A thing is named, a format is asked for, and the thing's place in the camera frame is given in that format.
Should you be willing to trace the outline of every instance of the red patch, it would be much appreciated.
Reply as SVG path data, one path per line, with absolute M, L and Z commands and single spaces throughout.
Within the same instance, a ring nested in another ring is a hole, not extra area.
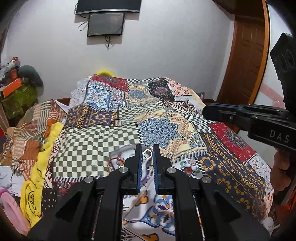
M 91 81 L 103 82 L 121 91 L 128 92 L 128 82 L 126 79 L 94 74 Z
M 218 122 L 210 124 L 215 134 L 223 141 L 223 143 L 232 151 L 238 159 L 246 161 L 256 152 L 234 131 L 225 124 Z

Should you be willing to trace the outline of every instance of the patchwork blanket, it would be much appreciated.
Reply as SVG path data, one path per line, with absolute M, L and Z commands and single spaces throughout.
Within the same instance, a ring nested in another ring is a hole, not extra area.
M 196 93 L 168 78 L 81 80 L 50 155 L 43 215 L 85 176 L 108 175 L 116 148 L 140 143 L 159 144 L 174 167 L 193 178 L 209 175 L 255 218 L 264 219 L 273 196 L 270 168 L 223 123 L 204 119 L 203 107 Z M 172 197 L 155 194 L 151 160 L 145 160 L 143 173 L 141 193 L 124 197 L 122 239 L 174 240 Z

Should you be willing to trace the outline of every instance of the yellow towel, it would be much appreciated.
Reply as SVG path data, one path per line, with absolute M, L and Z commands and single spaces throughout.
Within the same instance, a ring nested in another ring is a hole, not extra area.
M 25 181 L 22 185 L 20 208 L 23 215 L 29 220 L 31 227 L 41 218 L 41 196 L 46 168 L 52 147 L 63 126 L 59 122 L 51 126 L 50 134 L 42 147 L 44 151 L 38 153 L 37 162 L 33 166 L 31 180 Z

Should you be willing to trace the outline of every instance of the television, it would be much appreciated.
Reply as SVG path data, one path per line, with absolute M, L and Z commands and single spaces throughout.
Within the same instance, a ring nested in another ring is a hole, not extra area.
M 142 0 L 79 0 L 76 14 L 96 12 L 140 12 Z

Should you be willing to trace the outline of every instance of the silver bolt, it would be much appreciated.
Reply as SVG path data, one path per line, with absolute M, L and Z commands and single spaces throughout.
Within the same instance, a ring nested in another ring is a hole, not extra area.
M 85 181 L 86 183 L 91 183 L 93 180 L 94 180 L 94 178 L 91 177 L 91 176 L 87 176 L 87 177 L 84 178 L 84 181 Z
M 167 171 L 168 171 L 168 173 L 173 174 L 173 173 L 176 172 L 176 168 L 174 168 L 174 167 L 169 167 L 169 168 L 167 169 Z
M 202 178 L 202 181 L 203 181 L 204 183 L 210 183 L 210 182 L 211 182 L 211 178 L 210 178 L 210 177 L 203 177 L 203 178 Z
M 121 173 L 127 173 L 128 172 L 128 168 L 127 167 L 121 167 L 121 168 L 119 168 L 119 171 Z

